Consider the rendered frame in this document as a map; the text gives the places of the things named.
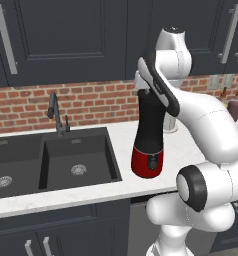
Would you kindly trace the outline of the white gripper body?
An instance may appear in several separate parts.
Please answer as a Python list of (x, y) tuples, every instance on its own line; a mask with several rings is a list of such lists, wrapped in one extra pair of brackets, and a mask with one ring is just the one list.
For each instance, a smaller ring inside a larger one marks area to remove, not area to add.
[(150, 90), (151, 87), (146, 80), (144, 80), (139, 71), (135, 72), (134, 85), (136, 90)]

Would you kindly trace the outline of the black blender with red base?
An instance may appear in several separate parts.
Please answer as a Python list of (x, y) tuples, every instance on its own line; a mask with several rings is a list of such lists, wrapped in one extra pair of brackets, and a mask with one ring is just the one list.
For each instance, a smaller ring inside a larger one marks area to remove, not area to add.
[(151, 91), (140, 89), (139, 124), (134, 141), (131, 170), (145, 179), (160, 175), (163, 167), (163, 123), (165, 108)]

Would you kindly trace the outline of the pale grey cylinder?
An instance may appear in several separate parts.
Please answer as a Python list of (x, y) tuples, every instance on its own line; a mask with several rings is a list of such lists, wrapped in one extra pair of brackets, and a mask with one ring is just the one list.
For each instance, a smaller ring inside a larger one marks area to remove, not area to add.
[(163, 131), (165, 133), (175, 133), (177, 130), (178, 126), (176, 124), (176, 118), (166, 113), (164, 117)]

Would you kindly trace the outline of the dark grey tap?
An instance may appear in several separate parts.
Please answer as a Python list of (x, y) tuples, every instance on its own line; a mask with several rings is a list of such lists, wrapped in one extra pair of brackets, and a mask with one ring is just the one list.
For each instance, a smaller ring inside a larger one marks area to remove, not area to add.
[(63, 136), (65, 132), (70, 131), (68, 117), (65, 117), (65, 125), (62, 125), (62, 122), (60, 120), (57, 95), (55, 92), (51, 92), (49, 96), (49, 106), (47, 110), (47, 117), (49, 119), (55, 119), (55, 127), (56, 127), (58, 136)]

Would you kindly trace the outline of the maroon jar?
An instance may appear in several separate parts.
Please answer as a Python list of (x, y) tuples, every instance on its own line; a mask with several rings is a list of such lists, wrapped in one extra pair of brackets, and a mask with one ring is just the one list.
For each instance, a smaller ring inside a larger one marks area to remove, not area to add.
[(234, 119), (234, 121), (238, 120), (238, 100), (231, 100), (228, 102), (227, 110)]

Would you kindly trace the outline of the black double sink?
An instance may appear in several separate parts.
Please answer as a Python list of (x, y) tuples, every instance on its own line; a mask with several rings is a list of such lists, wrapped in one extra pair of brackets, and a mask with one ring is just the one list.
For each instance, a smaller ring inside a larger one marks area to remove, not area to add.
[(120, 180), (104, 127), (0, 137), (0, 198)]

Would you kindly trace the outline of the grey dishwasher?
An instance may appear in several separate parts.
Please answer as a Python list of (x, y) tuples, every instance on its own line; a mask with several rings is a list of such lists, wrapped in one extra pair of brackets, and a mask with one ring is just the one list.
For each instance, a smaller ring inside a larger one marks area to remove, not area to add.
[[(131, 199), (128, 256), (145, 256), (148, 248), (157, 239), (160, 227), (150, 222), (146, 204), (150, 196)], [(216, 238), (216, 233), (191, 229), (185, 243), (195, 256), (207, 256)]]

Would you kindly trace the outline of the dark drawer front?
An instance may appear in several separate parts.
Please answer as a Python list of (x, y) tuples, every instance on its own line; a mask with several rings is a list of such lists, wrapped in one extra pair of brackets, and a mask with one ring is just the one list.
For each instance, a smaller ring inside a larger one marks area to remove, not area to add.
[(130, 200), (121, 199), (84, 206), (24, 214), (0, 219), (0, 234), (27, 231), (69, 222), (103, 220), (127, 216)]

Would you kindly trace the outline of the dark base cupboard door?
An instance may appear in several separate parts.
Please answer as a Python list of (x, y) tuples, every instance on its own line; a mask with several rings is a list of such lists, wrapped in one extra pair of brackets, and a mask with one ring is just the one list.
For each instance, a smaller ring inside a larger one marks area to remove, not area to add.
[(0, 236), (0, 256), (29, 256), (25, 244), (30, 240), (33, 256), (42, 256), (39, 242), (34, 232), (14, 233)]
[(210, 252), (219, 252), (236, 247), (238, 247), (238, 213), (235, 211), (234, 224), (227, 231), (217, 234)]
[(37, 237), (42, 247), (44, 238), (49, 238), (52, 256), (127, 256), (128, 232), (129, 217), (126, 216), (59, 225), (38, 231)]

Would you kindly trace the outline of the grey wall socket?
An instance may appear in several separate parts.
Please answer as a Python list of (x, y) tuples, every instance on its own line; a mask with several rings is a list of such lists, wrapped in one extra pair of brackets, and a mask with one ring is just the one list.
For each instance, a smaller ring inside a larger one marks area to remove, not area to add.
[(208, 90), (221, 90), (224, 87), (231, 88), (234, 74), (211, 75), (207, 85)]

